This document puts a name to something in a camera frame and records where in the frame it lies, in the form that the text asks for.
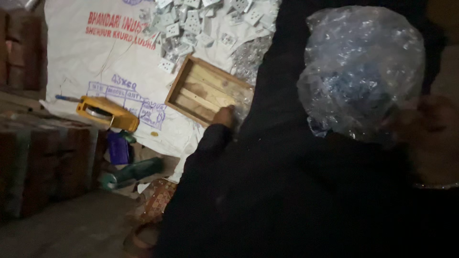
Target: hand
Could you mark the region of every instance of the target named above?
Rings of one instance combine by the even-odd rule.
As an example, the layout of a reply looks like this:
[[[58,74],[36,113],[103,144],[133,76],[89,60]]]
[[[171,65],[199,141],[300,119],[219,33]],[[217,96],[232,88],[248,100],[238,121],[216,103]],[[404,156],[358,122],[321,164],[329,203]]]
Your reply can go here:
[[[222,124],[230,129],[233,128],[234,125],[234,106],[229,105],[227,107],[222,107],[220,110],[215,114],[212,120],[212,124]]]
[[[386,125],[408,144],[423,183],[459,182],[459,110],[449,99],[423,96],[416,109],[402,110]]]

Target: wooden tray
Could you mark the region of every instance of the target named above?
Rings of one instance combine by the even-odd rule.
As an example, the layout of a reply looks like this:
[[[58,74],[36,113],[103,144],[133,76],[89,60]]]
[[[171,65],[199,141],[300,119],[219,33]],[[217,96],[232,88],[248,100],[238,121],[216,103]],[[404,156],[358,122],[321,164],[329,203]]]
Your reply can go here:
[[[207,127],[221,107],[245,105],[242,102],[244,94],[238,94],[238,91],[247,92],[252,88],[250,84],[190,54],[185,58],[164,103]]]

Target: yellow tool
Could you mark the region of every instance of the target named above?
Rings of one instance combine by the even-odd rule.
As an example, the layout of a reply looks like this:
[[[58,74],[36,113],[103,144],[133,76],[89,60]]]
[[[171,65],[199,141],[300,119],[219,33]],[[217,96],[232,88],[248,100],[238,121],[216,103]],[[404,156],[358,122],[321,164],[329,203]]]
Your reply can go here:
[[[134,132],[139,119],[131,112],[111,102],[105,97],[81,96],[77,113],[99,123]]]

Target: bracelet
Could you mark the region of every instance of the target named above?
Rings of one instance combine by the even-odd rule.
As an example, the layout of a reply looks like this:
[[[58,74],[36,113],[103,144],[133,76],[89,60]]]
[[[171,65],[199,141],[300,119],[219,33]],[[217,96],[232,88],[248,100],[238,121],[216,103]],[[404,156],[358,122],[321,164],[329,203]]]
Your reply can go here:
[[[425,184],[414,184],[413,187],[419,189],[439,189],[439,190],[448,190],[451,188],[459,187],[459,182],[449,185],[425,185]]]

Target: concrete floor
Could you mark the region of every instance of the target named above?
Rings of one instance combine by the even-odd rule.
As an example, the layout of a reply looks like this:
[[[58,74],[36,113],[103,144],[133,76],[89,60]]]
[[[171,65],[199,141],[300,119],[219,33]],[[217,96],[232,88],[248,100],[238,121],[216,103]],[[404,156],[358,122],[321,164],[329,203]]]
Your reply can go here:
[[[59,202],[0,227],[0,258],[124,257],[135,200],[106,191]]]

